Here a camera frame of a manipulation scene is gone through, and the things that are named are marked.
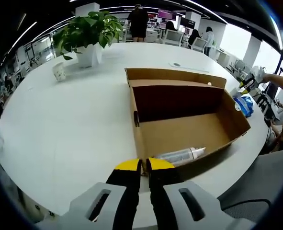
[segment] open cardboard box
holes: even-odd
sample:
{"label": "open cardboard box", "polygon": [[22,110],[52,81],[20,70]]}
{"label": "open cardboard box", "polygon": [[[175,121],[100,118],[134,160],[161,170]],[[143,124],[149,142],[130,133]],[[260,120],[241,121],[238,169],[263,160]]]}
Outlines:
{"label": "open cardboard box", "polygon": [[250,129],[225,91],[224,78],[168,69],[126,69],[126,74],[140,159],[191,147],[206,147],[207,156]]}

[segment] white table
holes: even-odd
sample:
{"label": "white table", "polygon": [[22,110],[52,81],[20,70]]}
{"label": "white table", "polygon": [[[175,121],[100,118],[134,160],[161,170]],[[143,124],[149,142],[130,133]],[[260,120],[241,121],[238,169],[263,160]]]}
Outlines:
{"label": "white table", "polygon": [[[12,95],[0,120],[5,142],[0,163],[30,198],[60,215],[72,199],[105,182],[117,164],[136,158],[125,68],[212,74],[227,79],[228,91],[238,86],[203,53],[163,44],[113,44],[104,50],[101,65],[77,70],[61,83],[52,73],[59,62],[73,71],[77,60],[58,57],[39,66]],[[181,68],[171,66],[174,62]],[[263,114],[256,105],[253,109],[247,134],[226,149],[220,164],[192,179],[215,197],[246,172],[265,142]],[[156,222],[149,192],[142,192],[144,180],[134,227]]]}

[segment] plastic bag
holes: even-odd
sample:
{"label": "plastic bag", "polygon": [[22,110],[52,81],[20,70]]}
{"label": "plastic bag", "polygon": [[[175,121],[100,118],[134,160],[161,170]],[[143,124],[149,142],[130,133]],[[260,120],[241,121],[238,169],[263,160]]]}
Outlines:
{"label": "plastic bag", "polygon": [[249,117],[252,115],[253,111],[253,102],[250,97],[243,96],[239,98],[234,98],[235,102],[240,106],[240,109],[244,116]]}

